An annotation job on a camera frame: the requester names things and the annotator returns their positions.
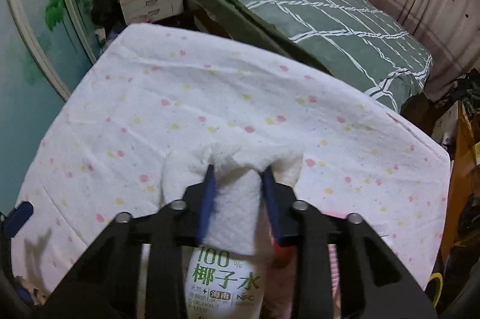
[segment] bed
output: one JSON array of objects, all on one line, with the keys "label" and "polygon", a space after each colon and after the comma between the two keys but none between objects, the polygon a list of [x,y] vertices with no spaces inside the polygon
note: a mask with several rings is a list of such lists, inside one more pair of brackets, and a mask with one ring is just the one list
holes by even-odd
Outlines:
[{"label": "bed", "polygon": [[426,49],[367,0],[185,0],[201,30],[333,75],[400,112],[421,93]]},{"label": "bed", "polygon": [[167,155],[232,139],[300,147],[297,196],[362,214],[426,286],[449,182],[438,144],[314,68],[148,24],[109,46],[42,140],[18,197],[34,215],[13,240],[14,273],[48,294],[117,213],[158,210]]}]

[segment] nightstand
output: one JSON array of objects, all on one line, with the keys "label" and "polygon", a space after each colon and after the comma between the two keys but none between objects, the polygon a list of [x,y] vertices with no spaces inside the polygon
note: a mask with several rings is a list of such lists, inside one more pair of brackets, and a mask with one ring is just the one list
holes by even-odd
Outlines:
[{"label": "nightstand", "polygon": [[183,0],[118,0],[127,25],[152,23],[183,13]]}]

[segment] yellow ring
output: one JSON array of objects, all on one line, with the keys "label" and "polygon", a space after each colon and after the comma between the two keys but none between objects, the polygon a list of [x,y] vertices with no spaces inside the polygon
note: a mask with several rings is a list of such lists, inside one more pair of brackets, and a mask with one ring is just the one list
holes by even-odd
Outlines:
[{"label": "yellow ring", "polygon": [[440,295],[442,294],[442,289],[443,289],[443,277],[440,273],[432,273],[432,275],[430,276],[430,281],[432,280],[438,280],[436,282],[436,289],[435,289],[435,296],[433,298],[433,306],[436,307],[437,304],[438,304],[438,301],[440,300]]}]

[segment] plaid blanket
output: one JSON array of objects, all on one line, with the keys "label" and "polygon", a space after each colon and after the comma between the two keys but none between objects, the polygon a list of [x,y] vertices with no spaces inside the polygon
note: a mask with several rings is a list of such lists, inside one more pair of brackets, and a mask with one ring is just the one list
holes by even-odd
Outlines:
[{"label": "plaid blanket", "polygon": [[274,26],[336,78],[399,111],[423,90],[431,54],[367,0],[227,0]]}]

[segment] drawer handle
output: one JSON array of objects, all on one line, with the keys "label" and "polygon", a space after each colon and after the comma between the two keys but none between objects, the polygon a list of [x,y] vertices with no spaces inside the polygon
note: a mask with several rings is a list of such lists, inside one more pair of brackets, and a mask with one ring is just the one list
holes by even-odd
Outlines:
[{"label": "drawer handle", "polygon": [[145,2],[145,6],[155,5],[158,0],[149,0]]}]

